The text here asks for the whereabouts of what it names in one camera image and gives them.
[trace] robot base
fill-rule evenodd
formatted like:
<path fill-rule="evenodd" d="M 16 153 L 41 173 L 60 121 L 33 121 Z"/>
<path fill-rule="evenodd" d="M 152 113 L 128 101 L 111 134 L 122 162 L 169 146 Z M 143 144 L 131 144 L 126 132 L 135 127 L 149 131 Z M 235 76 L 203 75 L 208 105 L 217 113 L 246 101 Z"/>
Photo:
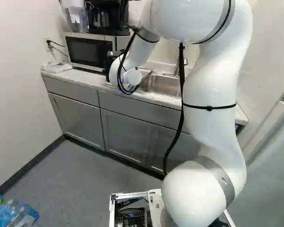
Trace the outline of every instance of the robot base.
<path fill-rule="evenodd" d="M 109 211 L 109 227 L 178 227 L 164 209 L 161 189 L 111 194 Z M 227 210 L 209 227 L 221 226 L 235 227 Z"/>

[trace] power outlet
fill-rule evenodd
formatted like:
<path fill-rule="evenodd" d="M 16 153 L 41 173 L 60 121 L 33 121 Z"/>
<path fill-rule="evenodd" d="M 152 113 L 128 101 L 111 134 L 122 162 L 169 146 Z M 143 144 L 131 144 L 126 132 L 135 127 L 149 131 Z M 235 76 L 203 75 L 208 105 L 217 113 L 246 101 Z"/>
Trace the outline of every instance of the power outlet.
<path fill-rule="evenodd" d="M 44 48 L 46 52 L 50 52 L 51 50 L 48 47 L 47 40 L 51 40 L 50 38 L 43 38 Z"/>

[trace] microwave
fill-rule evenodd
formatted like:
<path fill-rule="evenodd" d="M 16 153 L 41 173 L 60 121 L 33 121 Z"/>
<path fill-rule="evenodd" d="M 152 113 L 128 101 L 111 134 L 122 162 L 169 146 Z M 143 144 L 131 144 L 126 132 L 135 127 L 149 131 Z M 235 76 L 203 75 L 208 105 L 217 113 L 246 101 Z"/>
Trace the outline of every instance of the microwave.
<path fill-rule="evenodd" d="M 124 50 L 130 36 L 65 33 L 69 59 L 75 68 L 107 71 L 107 53 Z"/>

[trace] black device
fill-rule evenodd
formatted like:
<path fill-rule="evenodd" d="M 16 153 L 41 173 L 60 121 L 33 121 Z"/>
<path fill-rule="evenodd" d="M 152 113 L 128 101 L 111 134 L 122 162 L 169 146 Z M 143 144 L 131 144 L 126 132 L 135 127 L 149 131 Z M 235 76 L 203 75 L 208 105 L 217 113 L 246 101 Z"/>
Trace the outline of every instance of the black device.
<path fill-rule="evenodd" d="M 85 0 L 89 33 L 101 35 L 130 35 L 128 28 L 120 23 L 119 12 L 122 0 Z M 128 5 L 124 12 L 128 21 Z"/>

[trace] faucet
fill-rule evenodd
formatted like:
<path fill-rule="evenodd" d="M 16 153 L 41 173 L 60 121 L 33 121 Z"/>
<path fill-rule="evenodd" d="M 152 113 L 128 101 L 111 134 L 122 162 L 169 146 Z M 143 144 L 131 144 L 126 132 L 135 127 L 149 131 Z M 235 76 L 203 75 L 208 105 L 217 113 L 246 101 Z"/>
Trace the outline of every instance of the faucet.
<path fill-rule="evenodd" d="M 176 64 L 176 69 L 175 69 L 175 72 L 174 72 L 174 75 L 179 77 L 179 70 L 180 70 L 180 57 L 178 57 L 178 60 L 177 60 L 177 64 Z M 184 66 L 188 65 L 188 59 L 187 58 L 184 58 Z"/>

